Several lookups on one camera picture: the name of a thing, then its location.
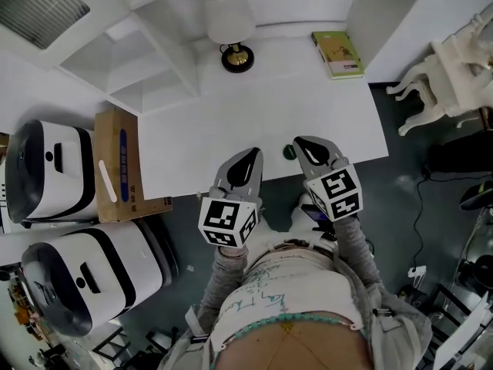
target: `white desk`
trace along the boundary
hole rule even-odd
[[[309,37],[256,42],[249,72],[230,74],[218,52],[205,54],[200,98],[139,117],[147,199],[208,191],[220,165],[252,146],[263,151],[264,180],[300,174],[283,148],[301,135],[334,141],[352,163],[388,155],[365,79],[329,80]]]

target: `white lampshade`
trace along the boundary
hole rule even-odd
[[[255,31],[248,0],[204,0],[207,35],[218,44],[236,44]]]

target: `black button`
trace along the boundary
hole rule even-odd
[[[77,284],[77,286],[81,289],[85,288],[86,287],[86,282],[84,281],[84,278],[77,278],[75,280],[75,283]]]

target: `table lamp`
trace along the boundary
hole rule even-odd
[[[221,62],[229,72],[245,72],[255,59],[250,48],[241,45],[255,31],[255,18],[248,0],[204,0],[207,35],[227,45]]]

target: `green round object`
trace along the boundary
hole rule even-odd
[[[283,149],[283,155],[288,160],[296,160],[296,152],[291,144],[287,144]]]

